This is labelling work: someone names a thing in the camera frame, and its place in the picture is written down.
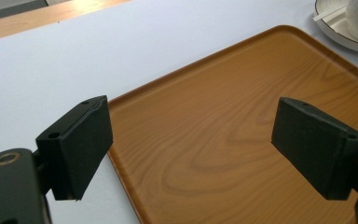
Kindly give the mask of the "white plate with dark rim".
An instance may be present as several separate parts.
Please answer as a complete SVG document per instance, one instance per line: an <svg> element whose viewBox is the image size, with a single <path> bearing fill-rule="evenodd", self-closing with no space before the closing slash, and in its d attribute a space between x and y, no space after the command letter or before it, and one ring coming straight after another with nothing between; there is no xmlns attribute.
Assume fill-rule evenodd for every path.
<svg viewBox="0 0 358 224"><path fill-rule="evenodd" d="M315 0L314 16L318 16L329 9L340 7L348 2L349 0ZM325 35L339 45L358 52L358 39L348 31L344 8L316 21L316 24Z"/></svg>

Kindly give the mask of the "white chopstick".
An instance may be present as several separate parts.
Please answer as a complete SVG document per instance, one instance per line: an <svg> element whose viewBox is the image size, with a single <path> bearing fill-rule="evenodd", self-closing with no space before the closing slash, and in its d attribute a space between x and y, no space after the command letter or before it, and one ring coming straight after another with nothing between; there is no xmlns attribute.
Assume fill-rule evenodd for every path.
<svg viewBox="0 0 358 224"><path fill-rule="evenodd" d="M340 3L338 5L334 5L322 11L321 13L318 13L312 19L314 21L321 21L325 18L334 18L337 15L342 14L345 11L346 7L347 7L347 3Z"/></svg>

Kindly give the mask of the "white table cover sheet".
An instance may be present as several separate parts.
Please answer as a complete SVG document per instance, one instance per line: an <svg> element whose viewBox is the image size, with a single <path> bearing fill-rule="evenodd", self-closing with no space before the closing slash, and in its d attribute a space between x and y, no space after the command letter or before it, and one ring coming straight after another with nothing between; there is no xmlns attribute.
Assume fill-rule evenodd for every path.
<svg viewBox="0 0 358 224"><path fill-rule="evenodd" d="M0 151L35 138L80 101L120 96L281 25L358 67L313 22L315 0L74 1L0 21ZM55 224L140 223L108 155Z"/></svg>

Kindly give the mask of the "wooden brown serving tray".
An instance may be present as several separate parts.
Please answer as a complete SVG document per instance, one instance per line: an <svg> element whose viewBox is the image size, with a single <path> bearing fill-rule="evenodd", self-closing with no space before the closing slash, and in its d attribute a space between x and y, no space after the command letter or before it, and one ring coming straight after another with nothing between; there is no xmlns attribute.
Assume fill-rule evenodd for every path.
<svg viewBox="0 0 358 224"><path fill-rule="evenodd" d="M352 224L271 144L283 96L358 130L358 67L293 26L113 100L109 156L141 224Z"/></svg>

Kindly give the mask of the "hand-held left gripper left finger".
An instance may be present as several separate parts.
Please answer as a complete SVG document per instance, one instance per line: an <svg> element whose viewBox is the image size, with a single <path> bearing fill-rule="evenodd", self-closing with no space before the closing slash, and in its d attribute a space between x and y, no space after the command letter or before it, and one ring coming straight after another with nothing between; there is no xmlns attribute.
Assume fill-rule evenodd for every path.
<svg viewBox="0 0 358 224"><path fill-rule="evenodd" d="M85 100L36 138L35 162L43 192L80 200L113 144L107 97Z"/></svg>

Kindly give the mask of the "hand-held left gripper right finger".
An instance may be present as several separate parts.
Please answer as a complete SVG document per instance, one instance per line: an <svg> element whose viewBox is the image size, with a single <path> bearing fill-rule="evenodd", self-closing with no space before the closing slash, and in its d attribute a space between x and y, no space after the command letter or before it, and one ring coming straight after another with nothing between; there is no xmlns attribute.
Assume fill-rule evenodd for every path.
<svg viewBox="0 0 358 224"><path fill-rule="evenodd" d="M271 143L326 200L358 192L358 131L317 107L280 98Z"/></svg>

